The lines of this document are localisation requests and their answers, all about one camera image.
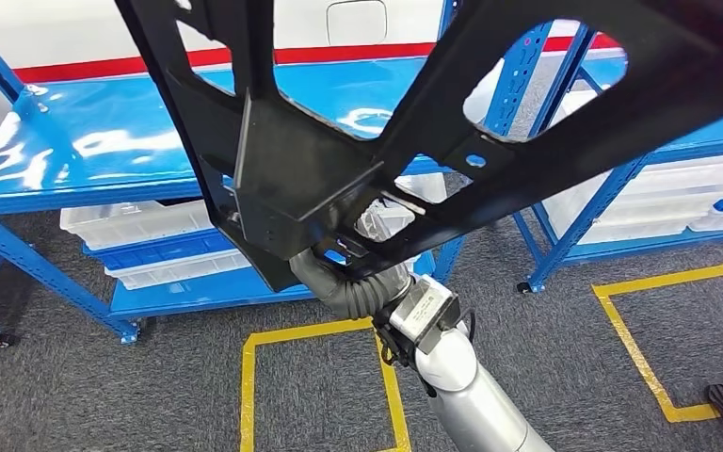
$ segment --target red wall stripe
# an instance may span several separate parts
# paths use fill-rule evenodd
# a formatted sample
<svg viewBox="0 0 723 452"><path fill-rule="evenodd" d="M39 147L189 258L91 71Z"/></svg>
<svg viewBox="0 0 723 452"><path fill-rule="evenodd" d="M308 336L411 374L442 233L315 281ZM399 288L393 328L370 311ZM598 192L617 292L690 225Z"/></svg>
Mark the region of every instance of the red wall stripe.
<svg viewBox="0 0 723 452"><path fill-rule="evenodd" d="M544 44L544 52L557 52L569 48L572 37L550 37ZM342 47L306 47L297 49L279 49L276 62L317 63L326 61L349 61L354 59L422 57L428 55L433 42L414 44L350 45ZM595 37L593 49L619 47L616 41L604 34ZM226 49L196 50L187 53L193 66L208 66L231 62L231 54ZM58 82L79 80L92 77L108 77L127 73L145 72L145 64L139 56L126 58L82 61L77 63L53 64L19 68L15 72L24 83Z"/></svg>

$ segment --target blue metal shelf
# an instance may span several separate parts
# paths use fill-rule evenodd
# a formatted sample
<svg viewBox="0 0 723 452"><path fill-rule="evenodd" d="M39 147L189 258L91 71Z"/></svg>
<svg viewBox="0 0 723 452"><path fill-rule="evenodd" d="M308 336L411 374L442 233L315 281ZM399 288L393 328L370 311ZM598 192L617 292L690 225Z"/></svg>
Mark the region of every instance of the blue metal shelf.
<svg viewBox="0 0 723 452"><path fill-rule="evenodd" d="M452 0L444 2L443 11L440 33L452 19ZM502 72L493 103L522 98L549 28L529 31L506 53L508 70ZM382 130L424 62L414 57L285 65L276 68L275 76L289 98L364 139ZM233 90L231 71L201 76ZM0 89L13 103L0 127L0 215L200 196L148 75L24 87L0 58ZM492 130L505 135L515 112L492 110L497 114ZM420 156L404 174L440 171L449 169ZM421 271L446 279L462 242L460 237L444 244L436 264L424 253ZM126 318L311 296L302 287L272 294L248 268L136 291L118 285L107 308L1 223L0 255L115 332L124 344L137 340L137 325Z"/></svg>
<svg viewBox="0 0 723 452"><path fill-rule="evenodd" d="M417 274L431 274L435 268L430 251L424 252L414 264ZM109 316L131 319L313 298L303 285L271 292L256 270L249 267L136 290L126 290L118 282Z"/></svg>
<svg viewBox="0 0 723 452"><path fill-rule="evenodd" d="M587 82L596 92L601 93L616 84L625 74L628 66L625 58L602 58L586 60L586 50L593 35L583 26L573 40L572 46L561 64L547 98L537 115L531 135L541 132L549 124L560 105L563 96L572 88L577 79ZM666 163L691 158L723 155L723 119L706 127L671 141L670 143L639 157L611 171L602 186L586 204L563 236L556 236L544 206L532 206L534 217L549 244L545 252L538 244L522 216L514 214L517 227L537 263L534 272L527 277L531 290L544 289L544 281L560 266L582 264L601 259L629 256L654 250L671 250L702 242L723 241L723 231L693 232L686 229L681 234L662 237L622 240L589 245L577 242L591 227L594 218L600 216L619 192L648 164Z"/></svg>

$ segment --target caster wheel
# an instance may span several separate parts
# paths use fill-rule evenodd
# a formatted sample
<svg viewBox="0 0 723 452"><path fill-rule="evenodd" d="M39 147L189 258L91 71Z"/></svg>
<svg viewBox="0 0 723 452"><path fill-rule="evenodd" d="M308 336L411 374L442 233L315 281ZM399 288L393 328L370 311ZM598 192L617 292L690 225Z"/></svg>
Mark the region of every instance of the caster wheel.
<svg viewBox="0 0 723 452"><path fill-rule="evenodd" d="M0 333L0 348L14 347L18 345L18 336L7 333Z"/></svg>
<svg viewBox="0 0 723 452"><path fill-rule="evenodd" d="M150 339L154 331L156 331L156 317L143 317L135 320L137 323L139 343L146 342Z"/></svg>
<svg viewBox="0 0 723 452"><path fill-rule="evenodd" d="M533 291L531 290L530 284L528 284L527 282L520 282L519 284L517 284L517 292L521 294L530 294Z"/></svg>

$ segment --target yellow floor marking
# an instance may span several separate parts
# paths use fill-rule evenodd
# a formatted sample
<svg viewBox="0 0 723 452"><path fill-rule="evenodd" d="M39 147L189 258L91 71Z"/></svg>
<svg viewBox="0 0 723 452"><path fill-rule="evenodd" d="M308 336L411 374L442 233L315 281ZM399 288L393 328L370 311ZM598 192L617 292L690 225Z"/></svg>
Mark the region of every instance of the yellow floor marking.
<svg viewBox="0 0 723 452"><path fill-rule="evenodd" d="M639 374L641 374L641 377L647 382L647 385L650 387L650 391L655 396L655 399L658 400L658 404L661 406L661 411L664 413L664 416L669 422L702 421L705 419L714 419L718 417L719 414L714 411L710 404L707 403L693 405L690 407L675 407L672 400L669 398L669 394L667 394L667 390L664 389L661 381L655 377L655 374L650 368L650 364L647 363L647 359L645 359L644 354L638 348L631 332L628 330L628 327L619 315L617 308L614 306L614 302L611 301L611 297L620 294L627 294L629 292L638 292L640 290L663 287L666 285L718 278L720 276L723 276L723 265L708 266L705 268L669 273L667 275L653 276L639 280L591 286L594 290L594 295L597 296L602 308L605 310L605 315L608 316L608 319L617 331L619 339L622 341L622 344L625 345L625 348L628 350L628 354L631 359L634 360Z"/></svg>
<svg viewBox="0 0 723 452"><path fill-rule="evenodd" d="M339 332L371 330L373 325L370 318L359 320L341 320L338 322L320 323L305 327L286 328L283 330L254 332L242 347L242 378L240 400L240 452L253 451L253 412L254 412L254 381L256 379L256 348L264 344L294 341L307 337L324 336ZM381 343L376 337L378 349ZM381 374L386 388L387 403L392 417L392 429L395 447L381 452L411 452L409 432L406 429L406 415L403 411L403 402L400 399L400 389L397 386L397 377L394 369L385 362L380 361Z"/></svg>

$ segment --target black metal frame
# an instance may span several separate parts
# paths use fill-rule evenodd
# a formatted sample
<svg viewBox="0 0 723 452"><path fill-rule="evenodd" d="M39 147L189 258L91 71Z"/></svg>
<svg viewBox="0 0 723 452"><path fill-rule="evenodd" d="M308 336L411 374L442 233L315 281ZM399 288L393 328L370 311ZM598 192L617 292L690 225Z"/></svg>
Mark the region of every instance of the black metal frame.
<svg viewBox="0 0 723 452"><path fill-rule="evenodd" d="M375 139L352 137L278 90L273 0L117 0L201 184L211 220L274 290L286 259L315 247L359 278L523 209L723 117L723 0L467 0ZM624 78L538 137L512 142L470 123L464 99L523 33L571 18L626 50ZM195 75L182 21L231 49L236 95ZM473 180L446 201L394 184L418 154ZM467 163L471 154L483 167ZM233 188L223 175L233 177ZM354 224L378 197L416 219L377 242Z"/></svg>

